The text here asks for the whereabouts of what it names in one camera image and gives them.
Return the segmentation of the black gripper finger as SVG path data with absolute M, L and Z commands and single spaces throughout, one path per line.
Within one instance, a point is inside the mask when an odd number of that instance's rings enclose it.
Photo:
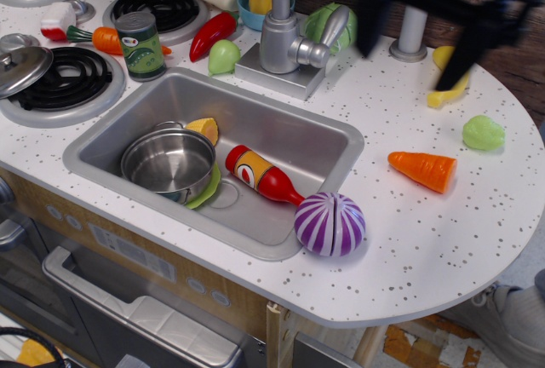
M 359 0 L 357 47 L 364 58 L 369 58 L 387 23 L 393 3 L 405 0 Z
M 459 38 L 445 69 L 435 85 L 437 91 L 447 91 L 460 81 L 489 48 L 490 33 L 483 23 L 474 23 L 465 28 Z

